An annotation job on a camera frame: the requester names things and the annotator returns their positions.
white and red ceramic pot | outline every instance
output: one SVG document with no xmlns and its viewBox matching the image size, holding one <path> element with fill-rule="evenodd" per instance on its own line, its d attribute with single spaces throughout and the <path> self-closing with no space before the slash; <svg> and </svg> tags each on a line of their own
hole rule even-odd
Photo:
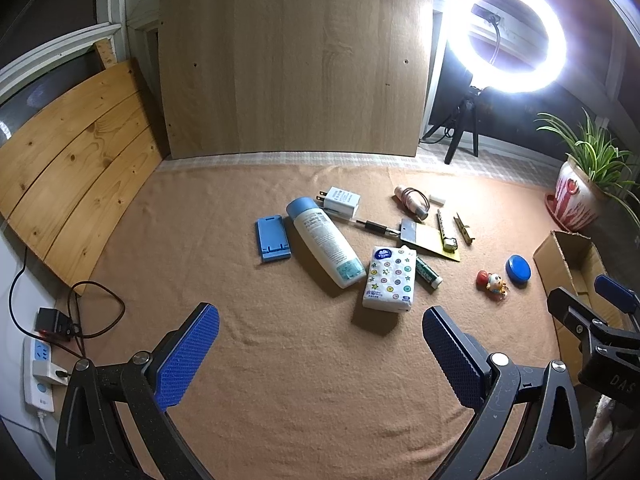
<svg viewBox="0 0 640 480">
<path fill-rule="evenodd" d="M 561 226 L 576 232 L 598 217 L 606 201 L 602 190 L 569 158 L 560 168 L 556 194 L 548 208 Z"/>
</svg>

glowing white ring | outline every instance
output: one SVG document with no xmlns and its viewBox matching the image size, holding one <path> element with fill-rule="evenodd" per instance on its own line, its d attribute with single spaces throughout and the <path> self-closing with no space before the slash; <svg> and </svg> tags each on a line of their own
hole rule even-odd
<svg viewBox="0 0 640 480">
<path fill-rule="evenodd" d="M 474 86 L 492 86 L 504 92 L 532 92 L 544 88 L 558 77 L 566 59 L 566 40 L 562 25 L 545 0 L 520 0 L 542 21 L 548 37 L 546 59 L 533 71 L 509 73 L 490 65 L 471 45 L 471 9 L 479 0 L 448 0 L 445 11 L 449 44 L 460 62 L 474 75 Z"/>
</svg>

blue bottle cap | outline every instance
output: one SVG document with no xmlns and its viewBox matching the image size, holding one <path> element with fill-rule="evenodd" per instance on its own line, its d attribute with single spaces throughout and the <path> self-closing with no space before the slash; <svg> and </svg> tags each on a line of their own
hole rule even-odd
<svg viewBox="0 0 640 480">
<path fill-rule="evenodd" d="M 505 268 L 507 275 L 514 283 L 522 285 L 527 283 L 531 277 L 531 267 L 529 267 L 527 261 L 518 254 L 514 254 L 507 260 Z"/>
<path fill-rule="evenodd" d="M 301 196 L 300 198 L 289 202 L 289 205 L 287 205 L 287 214 L 291 217 L 292 220 L 295 220 L 300 213 L 315 208 L 319 208 L 319 205 L 314 199 L 308 196 Z"/>
</svg>

silver screw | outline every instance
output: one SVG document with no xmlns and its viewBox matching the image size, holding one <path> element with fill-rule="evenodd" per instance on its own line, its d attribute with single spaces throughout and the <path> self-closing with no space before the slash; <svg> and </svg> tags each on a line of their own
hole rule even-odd
<svg viewBox="0 0 640 480">
<path fill-rule="evenodd" d="M 151 358 L 151 355 L 149 355 L 149 352 L 145 352 L 143 350 L 142 352 L 136 352 L 133 355 L 132 361 L 134 364 L 143 365 L 144 363 L 149 361 L 150 358 Z"/>
<path fill-rule="evenodd" d="M 491 356 L 491 361 L 493 361 L 497 366 L 506 366 L 509 364 L 509 358 L 500 352 L 493 354 Z"/>
<path fill-rule="evenodd" d="M 88 359 L 80 359 L 76 363 L 76 370 L 78 370 L 79 372 L 85 371 L 88 367 L 89 367 L 89 360 Z"/>
<path fill-rule="evenodd" d="M 566 364 L 562 361 L 551 361 L 551 366 L 556 372 L 564 372 L 566 370 Z"/>
</svg>

green glue stick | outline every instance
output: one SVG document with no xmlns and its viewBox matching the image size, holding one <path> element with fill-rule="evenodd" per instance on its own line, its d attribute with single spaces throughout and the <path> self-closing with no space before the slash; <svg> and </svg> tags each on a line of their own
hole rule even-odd
<svg viewBox="0 0 640 480">
<path fill-rule="evenodd" d="M 437 273 L 420 258 L 415 259 L 415 272 L 420 274 L 433 288 L 438 288 L 442 283 L 442 277 L 438 276 Z"/>
</svg>

